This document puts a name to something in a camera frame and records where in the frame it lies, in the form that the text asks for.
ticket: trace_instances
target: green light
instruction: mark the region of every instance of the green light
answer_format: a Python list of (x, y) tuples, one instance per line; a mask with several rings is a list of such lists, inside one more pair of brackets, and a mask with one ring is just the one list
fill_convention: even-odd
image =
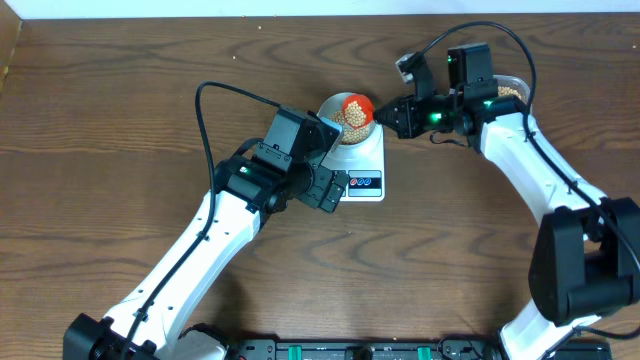
[(438, 122), (438, 121), (440, 121), (440, 119), (442, 119), (442, 114), (441, 113), (433, 113), (429, 117), (431, 118), (432, 122)]

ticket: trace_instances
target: white kitchen scale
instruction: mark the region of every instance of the white kitchen scale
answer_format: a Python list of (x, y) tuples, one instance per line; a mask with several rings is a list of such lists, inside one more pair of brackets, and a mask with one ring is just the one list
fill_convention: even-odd
[[(342, 110), (342, 103), (353, 93), (333, 95), (322, 104), (319, 117), (329, 119)], [(322, 161), (322, 165), (333, 171), (345, 171), (349, 184), (340, 201), (382, 201), (385, 194), (384, 180), (384, 131), (382, 125), (375, 124), (364, 141), (353, 145), (338, 145)]]

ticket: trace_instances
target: digital scale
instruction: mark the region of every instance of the digital scale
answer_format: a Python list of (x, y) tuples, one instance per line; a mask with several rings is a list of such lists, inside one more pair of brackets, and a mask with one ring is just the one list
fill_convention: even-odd
[[(342, 103), (353, 93), (333, 95), (322, 104), (319, 117), (329, 119), (342, 111)], [(325, 157), (322, 165), (333, 171), (345, 171), (349, 184), (340, 201), (382, 201), (385, 194), (384, 181), (384, 131), (382, 125), (373, 125), (373, 130), (364, 141), (353, 145), (338, 145)]]

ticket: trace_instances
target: white background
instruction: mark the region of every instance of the white background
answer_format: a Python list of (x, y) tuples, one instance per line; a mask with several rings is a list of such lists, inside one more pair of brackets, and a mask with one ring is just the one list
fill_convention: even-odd
[(23, 19), (640, 11), (640, 0), (5, 1)]

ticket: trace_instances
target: wooden table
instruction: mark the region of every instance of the wooden table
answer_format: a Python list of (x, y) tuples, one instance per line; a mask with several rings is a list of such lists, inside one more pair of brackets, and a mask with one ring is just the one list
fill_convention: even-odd
[[(548, 139), (612, 198), (640, 200), (640, 16), (504, 15), (27, 21), (0, 103), (0, 358), (59, 358), (80, 313), (99, 318), (153, 268), (208, 189), (193, 95), (234, 84), (300, 109), (354, 91), (411, 91), (394, 61), (446, 28), (503, 22), (538, 67)], [(529, 80), (516, 44), (462, 31), (429, 54), (491, 43), (495, 71)], [(220, 160), (264, 136), (273, 109), (207, 90)], [(468, 149), (386, 133), (387, 198), (333, 215), (292, 201), (229, 264), (190, 324), (282, 338), (488, 334), (529, 299), (537, 225), (502, 173)], [(598, 323), (629, 331), (638, 307)], [(619, 359), (640, 341), (614, 342)]]

